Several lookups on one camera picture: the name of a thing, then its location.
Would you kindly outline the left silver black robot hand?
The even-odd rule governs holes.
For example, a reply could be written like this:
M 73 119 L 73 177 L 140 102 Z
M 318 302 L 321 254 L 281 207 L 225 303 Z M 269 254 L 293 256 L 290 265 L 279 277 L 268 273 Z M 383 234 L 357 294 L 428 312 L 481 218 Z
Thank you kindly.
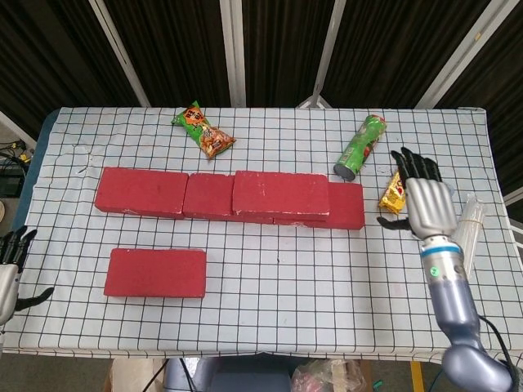
M 10 231 L 1 237 L 1 326 L 12 318 L 15 312 L 40 305 L 54 292 L 49 287 L 38 296 L 30 298 L 19 297 L 21 275 L 24 271 L 29 246 L 37 234 L 33 229 L 27 232 L 26 225 L 15 231 Z

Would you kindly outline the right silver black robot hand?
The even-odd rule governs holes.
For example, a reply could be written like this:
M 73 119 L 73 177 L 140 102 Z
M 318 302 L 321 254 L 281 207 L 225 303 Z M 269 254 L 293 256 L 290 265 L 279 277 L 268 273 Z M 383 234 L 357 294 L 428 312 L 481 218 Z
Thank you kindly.
M 449 187 L 443 182 L 437 162 L 424 158 L 410 149 L 391 151 L 405 189 L 408 217 L 387 220 L 378 217 L 381 227 L 389 230 L 409 230 L 425 241 L 435 236 L 449 237 L 457 229 L 457 217 Z

